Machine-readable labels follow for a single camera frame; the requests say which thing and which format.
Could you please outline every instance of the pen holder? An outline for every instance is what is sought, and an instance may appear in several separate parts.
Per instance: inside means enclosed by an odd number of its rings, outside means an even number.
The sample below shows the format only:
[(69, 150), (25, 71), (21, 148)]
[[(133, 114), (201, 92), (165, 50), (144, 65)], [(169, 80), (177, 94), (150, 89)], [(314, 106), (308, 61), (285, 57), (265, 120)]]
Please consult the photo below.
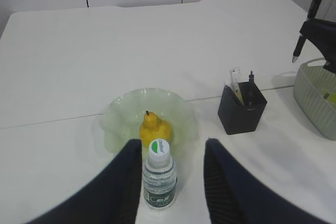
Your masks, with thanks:
[(248, 93), (253, 94), (252, 105), (239, 104), (239, 100), (231, 88), (225, 86), (218, 109), (218, 116), (228, 135), (255, 131), (267, 101), (258, 87), (249, 82), (239, 83), (244, 104), (248, 104)]

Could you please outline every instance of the green glass bowl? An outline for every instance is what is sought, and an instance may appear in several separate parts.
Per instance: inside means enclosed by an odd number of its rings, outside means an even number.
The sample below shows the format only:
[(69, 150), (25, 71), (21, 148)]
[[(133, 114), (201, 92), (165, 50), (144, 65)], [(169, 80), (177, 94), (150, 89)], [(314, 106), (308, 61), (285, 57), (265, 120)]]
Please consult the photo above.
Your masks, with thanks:
[[(198, 135), (194, 109), (176, 93), (157, 88), (133, 90), (112, 101), (100, 119), (106, 150), (118, 153), (129, 139), (140, 138), (139, 129), (146, 110), (171, 124), (171, 154), (180, 158), (187, 143)], [(148, 148), (143, 147), (143, 158), (147, 155)]]

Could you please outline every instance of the bottle cap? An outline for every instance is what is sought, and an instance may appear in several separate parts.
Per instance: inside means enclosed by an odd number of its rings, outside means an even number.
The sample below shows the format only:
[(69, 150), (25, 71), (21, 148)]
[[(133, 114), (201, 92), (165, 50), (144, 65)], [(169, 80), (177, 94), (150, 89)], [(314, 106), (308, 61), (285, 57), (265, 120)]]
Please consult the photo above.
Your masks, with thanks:
[(164, 163), (170, 156), (169, 143), (165, 139), (155, 139), (149, 145), (149, 158), (156, 163)]

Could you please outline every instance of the pear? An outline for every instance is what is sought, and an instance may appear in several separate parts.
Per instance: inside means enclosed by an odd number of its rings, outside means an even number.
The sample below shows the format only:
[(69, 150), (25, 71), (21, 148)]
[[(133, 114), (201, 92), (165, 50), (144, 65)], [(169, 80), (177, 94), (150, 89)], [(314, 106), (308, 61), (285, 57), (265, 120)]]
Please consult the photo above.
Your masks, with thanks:
[(140, 139), (144, 146), (149, 147), (150, 143), (158, 138), (169, 142), (172, 135), (173, 130), (169, 122), (159, 118), (154, 112), (146, 111), (140, 126)]

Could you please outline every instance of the pen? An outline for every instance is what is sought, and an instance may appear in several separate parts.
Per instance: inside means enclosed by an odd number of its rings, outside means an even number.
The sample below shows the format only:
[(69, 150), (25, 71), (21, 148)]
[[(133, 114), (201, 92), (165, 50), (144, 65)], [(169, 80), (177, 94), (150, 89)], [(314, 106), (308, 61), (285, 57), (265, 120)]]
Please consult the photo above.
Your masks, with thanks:
[(253, 87), (254, 87), (254, 74), (251, 73), (248, 75), (248, 82), (250, 86), (250, 90), (248, 92), (248, 105), (251, 106), (253, 104), (254, 96), (253, 96)]
[[(309, 20), (311, 18), (315, 18), (321, 2), (322, 2), (322, 0), (312, 0), (312, 2), (310, 4), (310, 7), (309, 7), (309, 10), (308, 10), (307, 20)], [(292, 63), (296, 62), (297, 59), (299, 58), (305, 42), (306, 42), (306, 38), (304, 38), (304, 36), (300, 35), (299, 40), (296, 44), (295, 50), (293, 52)]]

